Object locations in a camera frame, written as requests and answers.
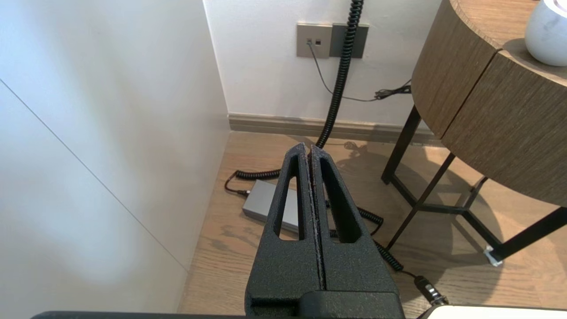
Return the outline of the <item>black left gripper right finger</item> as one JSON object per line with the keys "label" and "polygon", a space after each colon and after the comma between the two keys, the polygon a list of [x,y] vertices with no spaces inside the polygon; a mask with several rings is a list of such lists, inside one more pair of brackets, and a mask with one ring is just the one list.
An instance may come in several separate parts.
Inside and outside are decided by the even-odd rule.
{"label": "black left gripper right finger", "polygon": [[332,157],[314,146],[309,168],[323,288],[397,293],[397,285]]}

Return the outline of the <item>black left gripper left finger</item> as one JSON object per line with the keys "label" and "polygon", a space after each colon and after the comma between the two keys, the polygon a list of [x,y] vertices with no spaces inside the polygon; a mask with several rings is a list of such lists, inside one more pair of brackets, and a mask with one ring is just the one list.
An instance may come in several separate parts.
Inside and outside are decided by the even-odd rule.
{"label": "black left gripper left finger", "polygon": [[[296,179],[299,238],[280,238],[289,183]],[[301,296],[325,285],[321,274],[320,230],[315,212],[308,154],[303,143],[282,162],[267,222],[245,289],[246,307],[295,307]]]}

